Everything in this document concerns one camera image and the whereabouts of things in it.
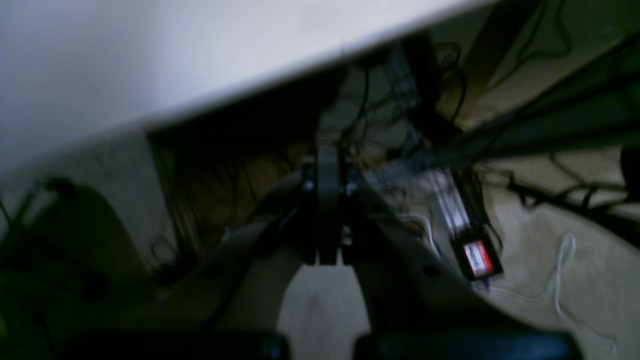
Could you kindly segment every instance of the white desk surface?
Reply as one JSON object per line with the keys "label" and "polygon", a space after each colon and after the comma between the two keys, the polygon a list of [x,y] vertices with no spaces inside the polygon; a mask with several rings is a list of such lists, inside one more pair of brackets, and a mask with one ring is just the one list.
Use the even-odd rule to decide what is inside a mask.
{"label": "white desk surface", "polygon": [[5,0],[0,176],[495,0]]}

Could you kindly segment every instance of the cable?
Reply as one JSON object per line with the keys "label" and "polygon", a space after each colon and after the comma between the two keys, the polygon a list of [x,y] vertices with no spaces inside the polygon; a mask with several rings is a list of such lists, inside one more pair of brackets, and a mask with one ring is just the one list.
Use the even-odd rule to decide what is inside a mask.
{"label": "cable", "polygon": [[246,184],[249,186],[249,191],[251,192],[251,198],[253,199],[253,202],[257,204],[258,197],[256,196],[255,190],[253,189],[253,185],[251,184],[251,179],[249,179],[249,171],[247,171],[244,161],[240,161],[240,166],[242,167],[242,170],[244,172],[244,179],[246,180]]}
{"label": "cable", "polygon": [[[568,250],[568,254],[565,255],[565,253],[567,252],[567,247],[569,246],[570,246],[570,249]],[[490,286],[487,289],[477,288],[477,287],[474,287],[474,288],[477,290],[488,290],[488,291],[495,291],[499,293],[506,293],[520,300],[524,300],[528,302],[538,302],[547,298],[549,295],[552,295],[554,309],[556,310],[556,314],[558,315],[558,317],[560,317],[561,320],[565,322],[570,322],[573,325],[582,327],[586,329],[589,333],[594,335],[595,337],[605,340],[606,342],[609,343],[609,346],[608,346],[609,351],[615,354],[618,349],[618,344],[614,336],[600,334],[598,331],[594,330],[594,328],[576,319],[574,316],[568,313],[565,313],[562,305],[560,305],[560,292],[562,289],[562,273],[573,262],[573,258],[575,256],[575,249],[576,249],[575,235],[573,233],[565,233],[563,235],[563,240],[560,243],[560,249],[556,259],[556,267],[549,274],[549,280],[547,281],[547,285],[545,286],[545,289],[538,296],[528,297],[528,296],[519,294],[515,291],[511,291],[509,289],[495,288],[493,286]]]}
{"label": "cable", "polygon": [[6,210],[6,207],[4,206],[4,202],[2,201],[1,197],[0,197],[0,211],[2,211],[2,215],[6,220],[7,227],[11,227],[13,225],[13,222],[11,220],[11,216],[9,215],[9,212]]}
{"label": "cable", "polygon": [[556,12],[554,15],[554,24],[556,27],[556,31],[560,36],[560,39],[563,42],[564,49],[561,51],[534,51],[527,56],[525,56],[528,48],[533,44],[538,31],[540,30],[540,26],[542,25],[542,20],[545,17],[545,13],[547,12],[547,0],[543,0],[540,2],[540,12],[538,14],[538,18],[536,18],[533,28],[531,29],[531,33],[529,38],[525,42],[525,44],[518,50],[518,54],[516,55],[516,64],[515,66],[505,75],[502,76],[498,81],[496,81],[493,85],[489,86],[485,92],[491,92],[496,88],[500,87],[504,84],[508,79],[510,79],[516,72],[518,72],[526,63],[531,60],[535,60],[536,58],[542,60],[552,60],[557,58],[562,58],[563,56],[569,55],[573,51],[573,42],[571,37],[569,36],[569,31],[564,24],[562,19],[562,10],[566,4],[566,0],[560,0]]}
{"label": "cable", "polygon": [[453,72],[460,81],[460,100],[458,100],[458,105],[456,106],[456,110],[453,112],[453,115],[449,118],[449,121],[452,124],[455,124],[458,115],[460,115],[460,110],[462,110],[462,105],[465,103],[465,98],[467,97],[467,77],[458,69],[453,69]]}
{"label": "cable", "polygon": [[397,214],[396,216],[398,218],[413,218],[413,219],[418,219],[422,221],[424,223],[424,228],[427,231],[427,235],[429,236],[429,243],[431,244],[431,247],[433,247],[433,252],[436,254],[438,259],[440,258],[440,249],[438,249],[435,241],[433,241],[433,231],[431,230],[431,222],[429,222],[429,220],[426,217],[418,213]]}
{"label": "cable", "polygon": [[573,180],[576,180],[580,185],[586,184],[586,181],[580,175],[568,168],[565,164],[561,163],[560,160],[556,158],[556,154],[554,152],[551,152],[549,154],[549,161],[551,161],[551,163],[554,164],[565,175],[572,178]]}
{"label": "cable", "polygon": [[345,130],[343,130],[342,135],[340,136],[340,142],[339,142],[341,145],[344,145],[344,142],[347,140],[347,138],[353,135],[353,133],[355,132],[356,126],[358,125],[358,122],[365,114],[367,100],[369,99],[369,83],[370,83],[369,68],[365,67],[364,68],[364,93],[362,94],[362,102],[360,103],[360,109],[358,110],[358,114],[356,115],[356,117],[351,121],[351,124],[347,128],[345,128]]}

